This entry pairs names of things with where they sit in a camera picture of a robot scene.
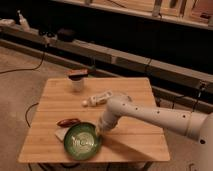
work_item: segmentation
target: small white cylinder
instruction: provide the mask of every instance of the small white cylinder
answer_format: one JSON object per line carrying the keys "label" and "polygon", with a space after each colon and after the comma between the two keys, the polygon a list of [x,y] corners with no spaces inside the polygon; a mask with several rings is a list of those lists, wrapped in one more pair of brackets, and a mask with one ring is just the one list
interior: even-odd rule
{"label": "small white cylinder", "polygon": [[80,92],[84,89],[84,79],[72,80],[72,87],[74,92]]}

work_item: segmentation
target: wooden shelf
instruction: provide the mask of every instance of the wooden shelf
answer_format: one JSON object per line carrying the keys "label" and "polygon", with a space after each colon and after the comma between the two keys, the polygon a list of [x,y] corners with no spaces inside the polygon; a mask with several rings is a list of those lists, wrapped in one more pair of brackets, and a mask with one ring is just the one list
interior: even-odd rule
{"label": "wooden shelf", "polygon": [[178,1],[176,4],[176,7],[171,9],[169,8],[169,1],[163,0],[162,7],[161,7],[161,14],[162,16],[159,17],[153,17],[152,16],[152,9],[154,7],[153,2],[149,1],[149,3],[145,3],[145,0],[113,0],[116,3],[119,3],[126,8],[119,7],[115,3],[111,3],[107,0],[94,0],[93,3],[86,5],[84,3],[84,0],[52,0],[60,3],[67,3],[72,5],[78,5],[83,6],[87,8],[93,8],[93,9],[99,9],[109,12],[115,12],[115,13],[121,13],[125,15],[131,15],[131,16],[137,16],[137,17],[143,17],[147,19],[152,20],[159,20],[179,25],[185,25],[195,28],[201,28],[206,30],[213,30],[213,27],[210,27],[208,23],[205,22],[198,22],[193,20],[191,17],[191,9],[193,7],[194,1],[193,0],[187,0],[184,15],[181,14],[181,1]]}

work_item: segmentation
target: wooden table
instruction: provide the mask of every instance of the wooden table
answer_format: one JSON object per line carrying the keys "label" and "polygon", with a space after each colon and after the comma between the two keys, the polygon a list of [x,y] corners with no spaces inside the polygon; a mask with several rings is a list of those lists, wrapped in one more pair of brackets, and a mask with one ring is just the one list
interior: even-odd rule
{"label": "wooden table", "polygon": [[[97,123],[105,106],[84,108],[81,102],[106,90],[125,92],[135,104],[155,106],[147,78],[86,78],[83,92],[72,92],[67,78],[49,79],[19,156],[21,163],[72,163],[54,132],[66,118]],[[85,162],[141,162],[170,159],[163,130],[145,122],[123,117],[103,137],[98,154]]]}

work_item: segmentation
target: cable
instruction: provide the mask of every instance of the cable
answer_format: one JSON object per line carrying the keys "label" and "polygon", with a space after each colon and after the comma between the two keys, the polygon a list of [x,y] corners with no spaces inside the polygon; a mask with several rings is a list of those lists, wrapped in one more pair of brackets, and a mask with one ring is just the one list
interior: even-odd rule
{"label": "cable", "polygon": [[144,74],[146,76],[149,76],[149,74],[148,74],[148,68],[149,68],[151,62],[152,62],[152,59],[150,58],[148,64],[144,67]]}
{"label": "cable", "polygon": [[197,99],[196,99],[196,101],[195,101],[195,103],[194,103],[194,105],[193,105],[193,107],[192,107],[192,112],[195,111],[195,109],[196,109],[196,107],[197,107],[197,104],[198,104],[198,102],[199,102],[199,100],[200,100],[201,94],[202,94],[202,90],[199,90]]}
{"label": "cable", "polygon": [[190,163],[190,164],[189,164],[189,171],[192,171],[192,167],[193,167],[194,165],[195,165],[194,163]]}
{"label": "cable", "polygon": [[115,1],[113,1],[113,0],[106,0],[106,1],[109,1],[109,2],[115,4],[115,5],[119,6],[119,7],[126,8],[124,5],[119,4],[119,3],[117,3],[117,2],[115,2]]}
{"label": "cable", "polygon": [[43,51],[42,58],[41,58],[41,61],[40,61],[40,63],[39,63],[38,66],[36,66],[36,67],[34,67],[34,68],[13,69],[13,70],[8,70],[8,71],[2,71],[2,72],[0,72],[0,74],[6,74],[6,73],[18,72],[18,71],[34,71],[34,70],[37,70],[37,69],[40,68],[40,66],[42,65],[42,63],[43,63],[43,61],[44,61],[44,57],[45,57],[45,50]]}
{"label": "cable", "polygon": [[201,84],[200,87],[199,87],[199,89],[198,89],[198,96],[197,96],[197,99],[196,99],[196,101],[195,101],[195,103],[194,103],[194,105],[193,105],[193,107],[192,107],[192,112],[195,111],[195,109],[196,109],[196,107],[197,107],[197,104],[198,104],[198,102],[199,102],[199,100],[200,100],[200,97],[201,97],[201,95],[202,95],[202,92],[203,92],[205,89],[206,89],[206,84]]}
{"label": "cable", "polygon": [[156,102],[157,107],[161,106],[161,98],[160,97],[155,97],[155,102]]}
{"label": "cable", "polygon": [[73,169],[73,168],[78,167],[78,166],[80,165],[80,163],[76,163],[76,164],[73,164],[73,165],[70,165],[70,166],[65,165],[65,164],[63,164],[63,163],[60,163],[60,165],[61,165],[64,169]]}
{"label": "cable", "polygon": [[184,97],[186,97],[186,95],[181,95],[181,96],[176,96],[176,97],[174,97],[174,99],[173,99],[173,101],[172,101],[172,109],[174,109],[174,107],[175,107],[175,102],[176,102],[176,100],[177,100],[177,99],[184,98]]}
{"label": "cable", "polygon": [[193,5],[192,5],[192,10],[195,8],[195,6],[196,6],[196,4],[197,4],[197,1],[198,1],[198,0],[194,0],[194,3],[193,3]]}
{"label": "cable", "polygon": [[162,19],[163,15],[161,13],[158,14],[160,16],[160,19]]}
{"label": "cable", "polygon": [[30,163],[28,163],[28,168],[29,168],[30,171],[33,171]]}
{"label": "cable", "polygon": [[146,162],[144,167],[142,168],[142,171],[147,171],[152,166],[153,162]]}
{"label": "cable", "polygon": [[90,58],[90,60],[91,60],[91,68],[90,68],[90,73],[96,73],[96,60],[95,60],[95,58],[94,57],[91,57]]}
{"label": "cable", "polygon": [[107,167],[106,167],[106,171],[109,171],[110,168],[110,163],[108,163]]}
{"label": "cable", "polygon": [[38,165],[43,171],[48,171],[42,164],[38,163]]}
{"label": "cable", "polygon": [[49,170],[51,171],[55,171],[55,168],[53,166],[51,166],[50,164],[48,163],[43,163],[44,166],[46,166]]}
{"label": "cable", "polygon": [[39,103],[35,103],[35,104],[31,105],[30,107],[28,107],[28,109],[26,110],[26,113],[25,113],[25,120],[26,120],[26,122],[27,122],[28,127],[30,127],[30,123],[29,123],[28,118],[27,118],[28,112],[30,111],[30,109],[31,109],[32,107],[34,107],[34,106],[36,106],[36,105],[38,105],[38,104],[39,104]]}

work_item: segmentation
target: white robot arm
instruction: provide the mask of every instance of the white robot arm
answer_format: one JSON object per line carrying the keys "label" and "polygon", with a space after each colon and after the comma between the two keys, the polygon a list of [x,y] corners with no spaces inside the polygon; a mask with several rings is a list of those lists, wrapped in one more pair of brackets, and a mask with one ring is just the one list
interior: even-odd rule
{"label": "white robot arm", "polygon": [[112,97],[108,100],[106,110],[97,126],[100,132],[113,129],[122,116],[143,120],[198,141],[197,171],[213,169],[213,114],[140,107],[128,99]]}

